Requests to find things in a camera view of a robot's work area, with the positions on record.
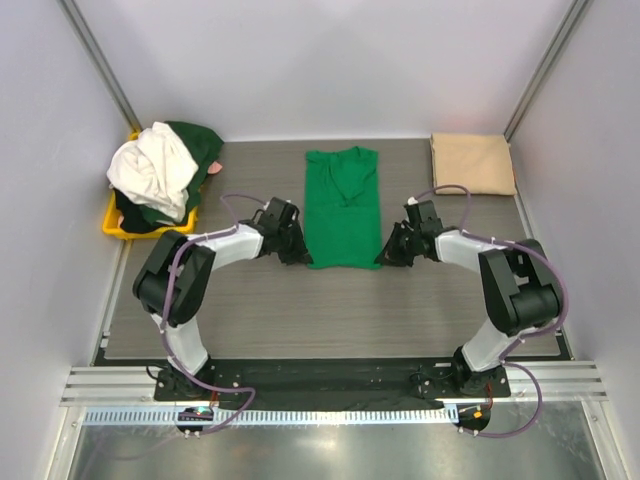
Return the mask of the bright green t-shirt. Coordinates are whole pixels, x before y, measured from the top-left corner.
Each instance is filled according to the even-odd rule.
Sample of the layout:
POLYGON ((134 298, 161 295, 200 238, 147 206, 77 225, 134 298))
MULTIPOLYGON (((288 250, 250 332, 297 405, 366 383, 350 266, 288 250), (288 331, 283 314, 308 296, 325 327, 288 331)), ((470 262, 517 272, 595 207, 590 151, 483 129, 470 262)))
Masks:
POLYGON ((308 151, 304 195, 304 239, 312 269, 376 270, 382 227, 375 150, 352 147, 308 151))

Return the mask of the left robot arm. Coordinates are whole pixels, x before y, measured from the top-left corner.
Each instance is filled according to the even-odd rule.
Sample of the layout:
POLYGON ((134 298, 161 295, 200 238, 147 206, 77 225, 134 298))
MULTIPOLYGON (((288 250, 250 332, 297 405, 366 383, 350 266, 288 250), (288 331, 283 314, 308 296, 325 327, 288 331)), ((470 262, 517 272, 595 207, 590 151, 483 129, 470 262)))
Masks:
POLYGON ((251 218, 235 218, 226 229, 190 235, 170 230, 157 240, 132 287, 156 323, 167 355, 168 365, 155 377, 155 399, 255 394, 251 387, 216 384, 215 364, 203 345, 197 313, 211 274, 226 266, 272 254, 285 265, 312 264, 299 216, 296 205, 274 197, 251 218))

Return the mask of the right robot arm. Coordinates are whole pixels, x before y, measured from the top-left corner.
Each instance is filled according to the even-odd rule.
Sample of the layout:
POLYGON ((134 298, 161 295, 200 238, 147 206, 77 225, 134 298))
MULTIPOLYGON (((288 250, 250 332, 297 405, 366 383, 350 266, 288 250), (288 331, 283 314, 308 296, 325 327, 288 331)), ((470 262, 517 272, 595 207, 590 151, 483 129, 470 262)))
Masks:
POLYGON ((480 276, 487 319, 453 354, 449 380, 462 395, 483 392, 516 345, 559 320, 564 291, 539 242, 484 239, 446 227, 431 201, 405 205, 375 258, 379 265, 411 267, 417 257, 455 265, 480 276))

